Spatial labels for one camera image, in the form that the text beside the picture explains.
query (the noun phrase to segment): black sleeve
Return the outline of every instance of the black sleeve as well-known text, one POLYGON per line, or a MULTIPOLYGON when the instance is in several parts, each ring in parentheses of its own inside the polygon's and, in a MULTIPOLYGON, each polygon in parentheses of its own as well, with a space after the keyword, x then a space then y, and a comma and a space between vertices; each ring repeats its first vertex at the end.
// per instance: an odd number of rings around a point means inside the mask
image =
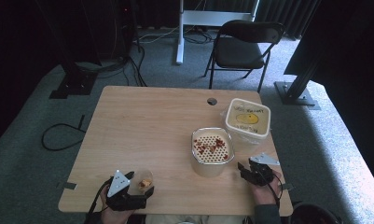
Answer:
POLYGON ((279 208, 276 204, 262 204, 255 207, 256 224, 281 224, 279 208))

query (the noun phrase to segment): person's left hand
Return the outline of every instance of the person's left hand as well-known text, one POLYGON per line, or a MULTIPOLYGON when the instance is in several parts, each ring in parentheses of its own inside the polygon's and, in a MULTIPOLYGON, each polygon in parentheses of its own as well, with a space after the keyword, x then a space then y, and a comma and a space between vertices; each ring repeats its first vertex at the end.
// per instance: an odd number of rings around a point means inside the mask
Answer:
POLYGON ((102 199, 102 222, 103 224, 125 224, 128 221, 135 210, 129 211, 114 211, 106 204, 105 194, 108 192, 109 185, 104 186, 102 192, 100 192, 100 198, 102 199))

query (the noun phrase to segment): chair seat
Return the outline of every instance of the chair seat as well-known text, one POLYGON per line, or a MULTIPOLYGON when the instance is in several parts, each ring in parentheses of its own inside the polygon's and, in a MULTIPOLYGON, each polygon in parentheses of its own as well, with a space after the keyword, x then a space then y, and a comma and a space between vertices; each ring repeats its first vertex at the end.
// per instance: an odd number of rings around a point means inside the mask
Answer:
POLYGON ((223 68, 259 69, 264 65, 257 43, 233 37, 220 37, 215 52, 216 63, 223 68))

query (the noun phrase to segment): black chair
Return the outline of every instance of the black chair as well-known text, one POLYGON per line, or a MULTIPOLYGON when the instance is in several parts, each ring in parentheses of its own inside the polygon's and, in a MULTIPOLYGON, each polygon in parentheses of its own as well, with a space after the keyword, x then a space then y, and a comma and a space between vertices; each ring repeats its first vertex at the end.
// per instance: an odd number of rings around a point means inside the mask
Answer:
POLYGON ((209 89, 213 87, 214 70, 248 71, 243 77, 246 78, 254 69, 263 67, 257 89, 260 92, 270 50, 280 42, 283 33, 284 27, 278 22, 228 21, 222 25, 204 72, 206 77, 211 70, 209 89), (261 53, 258 43, 269 43, 269 46, 261 53))

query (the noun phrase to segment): light wood tabletop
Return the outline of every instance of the light wood tabletop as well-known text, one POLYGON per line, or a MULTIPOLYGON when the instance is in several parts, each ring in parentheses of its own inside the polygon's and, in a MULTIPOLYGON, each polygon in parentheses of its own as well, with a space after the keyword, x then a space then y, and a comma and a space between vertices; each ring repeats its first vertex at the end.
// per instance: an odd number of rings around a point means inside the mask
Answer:
MULTIPOLYGON (((234 141, 235 158, 219 176, 199 176, 190 162, 192 133, 225 128, 223 114, 234 98, 261 104, 253 91, 105 87, 68 178, 76 188, 63 190, 60 210, 88 212, 98 189, 116 170, 126 174, 147 168, 155 192, 137 214, 253 215, 254 201, 237 162, 248 168, 248 158, 262 152, 277 160, 271 134, 258 145, 234 141), (209 98, 217 104, 209 105, 209 98)), ((271 168, 283 173, 281 166, 271 168)), ((99 199, 96 211, 100 208, 99 199)), ((280 214, 292 214, 287 190, 280 214)))

